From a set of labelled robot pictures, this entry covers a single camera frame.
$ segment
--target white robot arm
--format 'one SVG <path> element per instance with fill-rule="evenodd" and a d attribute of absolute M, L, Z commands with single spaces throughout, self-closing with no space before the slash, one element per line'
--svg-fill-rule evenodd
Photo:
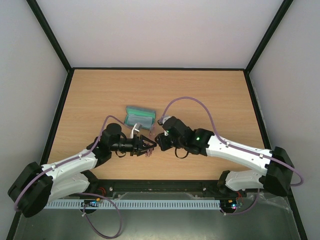
<path fill-rule="evenodd" d="M 165 117 L 159 124 L 164 133 L 158 134 L 155 141 L 162 151 L 183 148 L 187 155 L 219 157 L 252 169 L 224 171 L 217 184 L 222 194 L 244 189 L 266 189 L 277 196 L 288 194 L 293 172 L 269 159 L 275 158 L 294 167 L 284 149 L 258 149 L 222 138 L 224 144 L 212 131 L 202 128 L 192 130 L 174 116 Z"/>
<path fill-rule="evenodd" d="M 141 125 L 136 124 L 130 138 L 127 138 L 119 124 L 110 123 L 96 145 L 97 138 L 86 149 L 64 160 L 41 166 L 36 162 L 30 163 L 10 187 L 8 195 L 15 202 L 26 185 L 43 174 L 18 202 L 18 208 L 28 218 L 53 200 L 75 193 L 94 193 L 98 187 L 98 179 L 90 170 L 108 161 L 112 152 L 141 156 L 157 146 L 145 136 L 137 135 L 140 128 Z"/>

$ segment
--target wooden tabletop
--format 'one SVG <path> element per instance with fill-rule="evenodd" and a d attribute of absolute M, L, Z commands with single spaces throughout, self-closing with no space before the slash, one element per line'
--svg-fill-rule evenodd
<path fill-rule="evenodd" d="M 68 158 L 92 143 L 107 115 L 124 121 L 126 106 L 156 110 L 158 119 L 168 103 L 194 97 L 211 112 L 219 134 L 231 141 L 264 148 L 255 112 L 242 71 L 200 70 L 85 70 L 74 72 L 54 139 L 49 163 Z M 205 110 L 191 100 L 175 102 L 167 115 L 192 129 L 212 130 Z M 123 127 L 129 136 L 130 130 Z M 157 126 L 156 134 L 163 130 Z M 178 150 L 183 156 L 186 152 Z M 151 157 L 112 158 L 92 172 L 99 179 L 216 180 L 222 171 L 246 168 L 231 161 L 202 155 L 178 159 L 174 149 Z"/>

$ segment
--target wire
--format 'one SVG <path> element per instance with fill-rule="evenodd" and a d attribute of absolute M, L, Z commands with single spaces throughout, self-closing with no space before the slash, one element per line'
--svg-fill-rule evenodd
<path fill-rule="evenodd" d="M 160 122 L 162 122 L 162 120 L 164 119 L 165 114 L 166 114 L 166 112 L 168 111 L 168 108 L 169 108 L 174 102 L 176 102 L 176 101 L 178 101 L 178 100 L 182 100 L 182 99 L 193 100 L 193 101 L 197 102 L 198 104 L 200 104 L 200 105 L 204 108 L 204 110 L 206 111 L 206 113 L 208 114 L 208 116 L 209 116 L 209 118 L 210 118 L 210 121 L 211 121 L 211 125 L 212 125 L 212 128 L 213 128 L 214 134 L 216 135 L 216 137 L 218 138 L 218 140 L 219 140 L 221 143 L 223 143 L 224 145 L 227 145 L 227 142 L 226 142 L 225 140 L 223 140 L 223 139 L 221 138 L 221 136 L 218 134 L 217 128 L 216 128 L 215 123 L 214 123 L 214 120 L 213 120 L 213 118 L 212 118 L 212 116 L 211 116 L 208 108 L 207 108 L 201 101 L 199 101 L 198 99 L 196 99 L 196 98 L 194 98 L 194 97 L 182 96 L 182 97 L 178 97 L 178 98 L 176 98 L 176 99 L 173 99 L 173 100 L 166 106 L 166 108 L 164 109 L 164 112 L 163 112 L 163 114 L 162 114 L 162 116 L 161 116 L 161 118 L 160 118 Z M 253 154 L 253 155 L 255 155 L 255 156 L 260 156 L 259 153 L 254 152 L 254 151 L 251 151 L 251 150 L 249 150 L 249 149 L 242 148 L 242 147 L 240 147 L 240 146 L 236 146 L 236 145 L 233 145 L 233 144 L 229 144 L 228 146 L 231 147 L 231 148 L 234 148 L 234 149 L 243 151 L 243 152 L 245 152 L 245 153 Z M 300 185 L 302 185 L 302 184 L 304 183 L 304 178 L 302 177 L 301 173 L 300 173 L 298 170 L 296 170 L 294 167 L 292 167 L 292 166 L 290 166 L 290 165 L 288 165 L 288 164 L 286 164 L 286 163 L 284 163 L 284 162 L 282 162 L 282 161 L 280 161 L 280 160 L 278 160 L 278 159 L 276 159 L 276 158 L 274 158 L 274 157 L 271 157 L 271 156 L 265 156 L 265 155 L 264 155 L 263 157 L 266 158 L 266 159 L 269 159 L 269 160 L 271 160 L 271 161 L 274 161 L 274 162 L 276 162 L 277 164 L 280 164 L 280 165 L 286 167 L 287 169 L 291 170 L 292 172 L 294 172 L 295 174 L 297 174 L 297 175 L 300 177 L 300 182 L 298 182 L 298 183 L 292 183 L 290 186 L 292 186 L 292 187 L 297 187 L 297 186 L 300 186 Z"/>
<path fill-rule="evenodd" d="M 256 193 L 256 197 L 255 197 L 253 203 L 252 203 L 251 206 L 248 207 L 246 210 L 243 210 L 243 211 L 241 211 L 241 212 L 226 213 L 226 212 L 221 208 L 221 212 L 222 212 L 225 216 L 234 216 L 234 215 L 245 214 L 245 213 L 249 212 L 251 209 L 253 209 L 254 206 L 257 204 L 258 199 L 259 199 L 259 193 L 260 193 L 260 189 L 258 188 L 257 193 Z"/>
<path fill-rule="evenodd" d="M 85 196 L 94 196 L 94 197 L 98 197 L 98 198 L 102 198 L 104 200 L 107 200 L 109 203 L 111 203 L 115 210 L 117 211 L 118 215 L 119 215 L 119 219 L 120 219 L 120 224 L 119 224 L 119 230 L 118 232 L 114 235 L 114 236 L 106 236 L 106 235 L 103 235 L 101 232 L 99 232 L 95 227 L 94 225 L 92 224 L 92 222 L 90 221 L 90 219 L 88 218 L 87 214 L 86 214 L 86 207 L 88 206 L 88 204 L 85 204 L 83 209 L 82 209 L 82 213 L 83 213 L 83 217 L 86 218 L 86 220 L 88 221 L 90 227 L 92 228 L 92 230 L 97 234 L 99 235 L 100 237 L 104 238 L 104 239 L 115 239 L 117 237 L 119 237 L 120 233 L 121 233 L 121 229 L 122 229 L 122 225 L 123 225 L 123 219 L 122 219 L 122 216 L 121 216 L 121 213 L 120 213 L 120 210 L 119 208 L 117 207 L 117 205 L 111 201 L 109 198 L 105 197 L 105 196 L 101 196 L 99 194 L 94 194 L 94 193 L 86 193 L 86 192 L 80 192 L 78 193 L 80 195 L 85 195 Z"/>
<path fill-rule="evenodd" d="M 238 199 L 241 199 L 241 202 L 244 203 L 241 193 L 239 191 L 237 191 L 237 193 L 238 193 L 238 197 L 235 200 L 237 201 Z"/>
<path fill-rule="evenodd" d="M 131 127 L 129 127 L 128 125 L 124 124 L 122 121 L 120 121 L 120 120 L 119 120 L 118 118 L 116 118 L 115 116 L 108 115 L 108 116 L 105 118 L 105 120 L 104 120 L 104 122 L 103 122 L 103 125 L 102 125 L 102 127 L 101 127 L 101 130 L 100 130 L 100 133 L 99 133 L 98 137 L 96 138 L 94 144 L 92 145 L 91 149 L 90 149 L 89 151 L 87 151 L 86 153 L 84 153 L 81 157 L 85 157 L 85 156 L 89 155 L 89 154 L 95 149 L 95 147 L 97 146 L 97 144 L 98 144 L 98 142 L 99 142 L 99 140 L 100 140 L 100 138 L 101 138 L 101 136 L 102 136 L 102 132 L 104 131 L 105 126 L 106 126 L 106 123 L 107 123 L 107 120 L 108 120 L 109 118 L 113 118 L 113 119 L 117 120 L 119 123 L 121 123 L 122 125 L 124 125 L 124 126 L 126 126 L 127 128 L 131 129 Z M 57 165 L 55 165 L 55 168 L 58 168 L 58 167 L 60 167 L 60 166 L 62 166 L 62 165 L 64 165 L 64 164 L 70 163 L 71 161 L 77 160 L 77 159 L 79 159 L 79 158 L 80 158 L 79 155 L 74 156 L 74 157 L 71 157 L 71 158 L 69 158 L 69 159 L 67 159 L 67 160 L 65 160 L 65 161 L 63 161 L 63 162 L 60 162 L 60 163 L 58 163 Z M 18 209 L 18 204 L 19 204 L 21 198 L 22 198 L 22 197 L 24 196 L 24 194 L 26 193 L 26 191 L 31 187 L 31 185 L 34 184 L 34 182 L 36 182 L 36 181 L 37 181 L 39 178 L 41 178 L 43 175 L 45 175 L 46 173 L 48 173 L 48 172 L 50 172 L 50 171 L 52 171 L 52 170 L 53 170 L 52 168 L 48 168 L 48 169 L 44 170 L 43 172 L 39 173 L 34 179 L 32 179 L 32 180 L 25 186 L 25 188 L 21 191 L 21 193 L 19 194 L 19 196 L 16 198 L 16 200 L 15 200 L 15 202 L 14 202 L 14 207 L 13 207 L 13 208 L 14 208 L 14 210 L 15 210 L 16 212 L 20 211 L 20 210 Z"/>
<path fill-rule="evenodd" d="M 188 157 L 188 155 L 189 155 L 189 151 L 186 151 L 185 156 L 183 156 L 183 157 L 179 157 L 179 156 L 178 156 L 178 154 L 177 154 L 177 149 L 178 149 L 178 148 L 175 148 L 175 150 L 174 150 L 174 154 L 175 154 L 175 156 L 176 156 L 178 159 L 185 159 L 186 157 Z"/>

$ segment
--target purple cable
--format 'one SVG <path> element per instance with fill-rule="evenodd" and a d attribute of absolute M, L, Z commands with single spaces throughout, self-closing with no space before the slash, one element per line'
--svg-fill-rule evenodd
<path fill-rule="evenodd" d="M 115 239 L 117 237 L 119 237 L 120 233 L 121 233 L 121 229 L 122 229 L 122 225 L 123 225 L 123 219 L 122 219 L 122 216 L 121 216 L 121 213 L 120 213 L 120 210 L 119 208 L 117 207 L 117 205 L 111 201 L 109 198 L 105 197 L 105 196 L 101 196 L 101 195 L 98 195 L 98 194 L 94 194 L 94 193 L 85 193 L 85 192 L 81 192 L 81 193 L 78 193 L 80 195 L 85 195 L 85 196 L 94 196 L 94 197 L 98 197 L 98 198 L 102 198 L 104 200 L 107 200 L 109 203 L 111 203 L 115 210 L 117 211 L 118 215 L 119 215 L 119 218 L 120 218 L 120 224 L 119 224 L 119 230 L 118 232 L 114 235 L 114 236 L 106 236 L 106 235 L 103 235 L 102 233 L 100 233 L 95 227 L 94 225 L 92 224 L 92 222 L 90 221 L 90 219 L 88 218 L 87 214 L 86 214 L 86 207 L 88 204 L 84 205 L 83 207 L 83 216 L 86 218 L 86 220 L 88 221 L 88 223 L 90 224 L 90 227 L 92 228 L 92 230 L 97 234 L 99 235 L 100 237 L 104 238 L 104 239 Z"/>
<path fill-rule="evenodd" d="M 240 214 L 245 214 L 247 212 L 249 212 L 251 209 L 254 208 L 254 206 L 257 204 L 258 199 L 259 199 L 259 193 L 260 193 L 260 189 L 258 188 L 258 191 L 256 193 L 256 197 L 254 202 L 252 203 L 252 205 L 250 207 L 248 207 L 246 210 L 243 210 L 241 212 L 233 212 L 233 213 L 225 213 L 225 211 L 223 211 L 223 209 L 221 208 L 221 212 L 227 216 L 234 216 L 234 215 L 240 215 Z"/>
<path fill-rule="evenodd" d="M 89 155 L 89 154 L 93 151 L 93 149 L 95 149 L 95 147 L 97 146 L 97 144 L 98 144 L 98 142 L 99 142 L 99 140 L 100 140 L 100 138 L 101 138 L 102 132 L 103 132 L 103 130 L 105 129 L 107 120 L 108 120 L 109 118 L 113 118 L 113 119 L 117 120 L 119 123 L 121 123 L 122 125 L 124 125 L 124 126 L 126 126 L 127 128 L 130 129 L 129 126 L 127 126 L 126 124 L 124 124 L 122 121 L 120 121 L 120 120 L 119 120 L 118 118 L 116 118 L 115 116 L 108 115 L 108 116 L 105 118 L 105 120 L 104 120 L 104 123 L 103 123 L 102 128 L 101 128 L 100 133 L 99 133 L 99 136 L 97 137 L 97 139 L 96 139 L 96 141 L 94 142 L 93 146 L 91 147 L 91 149 L 90 149 L 89 151 L 87 151 L 86 153 L 84 153 L 84 154 L 82 155 L 82 157 L 85 157 L 85 156 Z M 58 168 L 58 167 L 60 167 L 60 166 L 62 166 L 62 165 L 64 165 L 64 164 L 67 164 L 67 163 L 69 163 L 69 162 L 71 162 L 71 161 L 73 161 L 73 160 L 76 160 L 76 159 L 79 159 L 79 156 L 74 156 L 74 157 L 72 157 L 72 158 L 69 158 L 69 159 L 63 161 L 63 162 L 60 162 L 59 164 L 55 165 L 55 168 Z M 48 168 L 47 170 L 41 172 L 40 174 L 38 174 L 34 179 L 32 179 L 32 180 L 25 186 L 25 188 L 21 191 L 21 193 L 19 194 L 19 196 L 17 197 L 17 199 L 16 199 L 15 202 L 14 202 L 14 210 L 15 210 L 16 212 L 19 211 L 19 209 L 18 209 L 18 203 L 19 203 L 19 201 L 20 201 L 21 198 L 24 196 L 24 194 L 26 193 L 26 191 L 30 188 L 30 186 L 31 186 L 35 181 L 37 181 L 39 178 L 41 178 L 43 175 L 45 175 L 46 173 L 48 173 L 48 172 L 50 172 L 50 171 L 52 171 L 52 168 Z"/>
<path fill-rule="evenodd" d="M 165 110 L 164 110 L 164 112 L 163 112 L 163 114 L 162 114 L 162 116 L 161 116 L 161 118 L 160 118 L 160 121 L 162 121 L 162 120 L 164 119 L 165 114 L 166 114 L 166 112 L 168 111 L 168 108 L 169 108 L 174 102 L 176 102 L 176 101 L 178 101 L 178 100 L 182 100 L 182 99 L 193 100 L 193 101 L 197 102 L 198 104 L 200 104 L 200 105 L 204 108 L 204 110 L 206 111 L 206 113 L 208 114 L 208 116 L 209 116 L 209 118 L 210 118 L 210 121 L 211 121 L 211 125 L 212 125 L 212 128 L 213 128 L 214 134 L 216 135 L 216 137 L 218 138 L 218 140 L 219 140 L 221 143 L 223 143 L 224 145 L 227 145 L 227 142 L 224 141 L 224 140 L 221 138 L 221 136 L 218 134 L 218 131 L 217 131 L 216 126 L 215 126 L 215 123 L 214 123 L 214 120 L 213 120 L 213 118 L 212 118 L 212 116 L 211 116 L 208 108 L 207 108 L 201 101 L 199 101 L 199 100 L 196 99 L 196 98 L 193 98 L 193 97 L 190 97 L 190 96 L 182 96 L 182 97 L 178 97 L 178 98 L 176 98 L 176 99 L 173 99 L 173 100 L 168 104 L 168 106 L 166 106 L 166 108 L 165 108 Z M 255 156 L 260 156 L 260 154 L 257 153 L 257 152 L 254 152 L 254 151 L 251 151 L 251 150 L 249 150 L 249 149 L 245 149 L 245 148 L 242 148 L 242 147 L 233 145 L 233 144 L 229 144 L 229 147 L 234 148 L 234 149 L 237 149 L 237 150 L 240 150 L 240 151 L 243 151 L 243 152 L 246 152 L 246 153 L 248 153 L 248 154 L 253 154 L 253 155 L 255 155 Z M 290 186 L 296 187 L 296 186 L 300 186 L 300 185 L 302 185 L 302 184 L 304 183 L 304 178 L 302 177 L 301 173 L 300 173 L 298 170 L 296 170 L 295 168 L 293 168 L 292 166 L 290 166 L 290 165 L 288 165 L 288 164 L 286 164 L 286 163 L 284 163 L 284 162 L 282 162 L 282 161 L 280 161 L 280 160 L 278 160 L 278 159 L 276 159 L 276 158 L 273 158 L 273 157 L 271 157 L 271 156 L 265 156 L 265 155 L 264 155 L 263 157 L 264 157 L 264 158 L 267 158 L 267 159 L 269 159 L 269 160 L 271 160 L 271 161 L 274 161 L 274 162 L 276 162 L 276 163 L 278 163 L 278 164 L 280 164 L 280 165 L 282 165 L 282 166 L 285 166 L 286 168 L 290 169 L 292 172 L 294 172 L 295 174 L 297 174 L 297 175 L 300 177 L 300 182 L 298 182 L 298 183 L 292 183 Z"/>

